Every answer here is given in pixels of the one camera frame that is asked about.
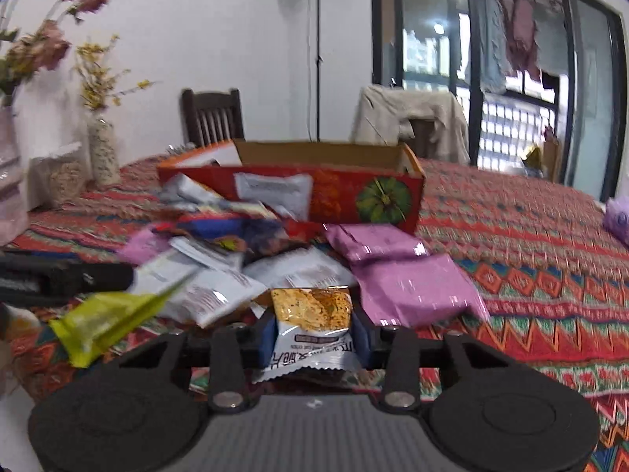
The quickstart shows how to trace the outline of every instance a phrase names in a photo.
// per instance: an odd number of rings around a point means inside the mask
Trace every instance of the white cloth on chair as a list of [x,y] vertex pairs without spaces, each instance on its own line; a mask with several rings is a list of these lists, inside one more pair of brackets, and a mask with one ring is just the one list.
[[395,145],[399,138],[414,137],[411,119],[435,121],[429,139],[436,144],[435,157],[431,159],[469,164],[467,120],[450,92],[364,87],[351,141]]

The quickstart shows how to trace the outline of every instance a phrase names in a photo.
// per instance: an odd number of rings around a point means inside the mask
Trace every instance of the red patterned blanket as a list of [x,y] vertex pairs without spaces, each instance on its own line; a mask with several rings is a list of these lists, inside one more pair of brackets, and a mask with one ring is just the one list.
[[[23,249],[77,252],[104,260],[143,227],[158,207],[157,159],[123,169],[123,181],[91,191],[61,209],[35,213],[16,239]],[[452,255],[482,293],[492,314],[480,324],[461,317],[447,327],[421,328],[422,337],[467,332],[577,389],[600,415],[601,438],[588,470],[629,470],[629,252],[601,227],[592,199],[538,179],[423,162],[427,174],[417,235],[433,253]],[[42,321],[62,310],[40,310]],[[173,329],[153,318],[114,346],[107,360]],[[38,399],[86,374],[67,363],[65,351],[44,326],[12,343],[18,377]],[[370,374],[326,376],[320,383],[376,389]],[[205,371],[193,376],[202,393]],[[297,380],[265,390],[308,389]],[[440,391],[435,371],[422,375],[423,395]]]

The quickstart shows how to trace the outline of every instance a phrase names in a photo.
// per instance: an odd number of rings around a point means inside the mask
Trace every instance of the wooden chair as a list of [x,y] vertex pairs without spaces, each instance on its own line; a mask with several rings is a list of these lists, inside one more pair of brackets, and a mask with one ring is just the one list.
[[181,92],[181,114],[186,128],[186,142],[205,147],[221,140],[244,138],[240,93],[198,92],[185,88]]

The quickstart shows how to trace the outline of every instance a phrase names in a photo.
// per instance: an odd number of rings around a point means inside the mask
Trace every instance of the red box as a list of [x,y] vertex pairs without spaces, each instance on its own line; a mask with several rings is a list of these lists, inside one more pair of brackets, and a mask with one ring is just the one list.
[[309,219],[319,223],[392,223],[413,234],[425,175],[405,144],[224,141],[157,167],[161,183],[177,173],[237,201],[234,173],[313,178]]

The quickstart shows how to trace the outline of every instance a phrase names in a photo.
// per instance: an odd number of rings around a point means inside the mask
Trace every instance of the sliding glass door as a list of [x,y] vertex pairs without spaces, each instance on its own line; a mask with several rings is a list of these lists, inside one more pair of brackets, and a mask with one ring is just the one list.
[[584,0],[569,0],[574,30],[576,98],[566,184],[606,200],[617,181],[607,165],[622,150],[619,126],[618,51],[613,22]]
[[373,30],[374,82],[455,94],[472,165],[508,170],[554,136],[551,180],[613,195],[627,64],[611,10],[592,0],[373,0]]

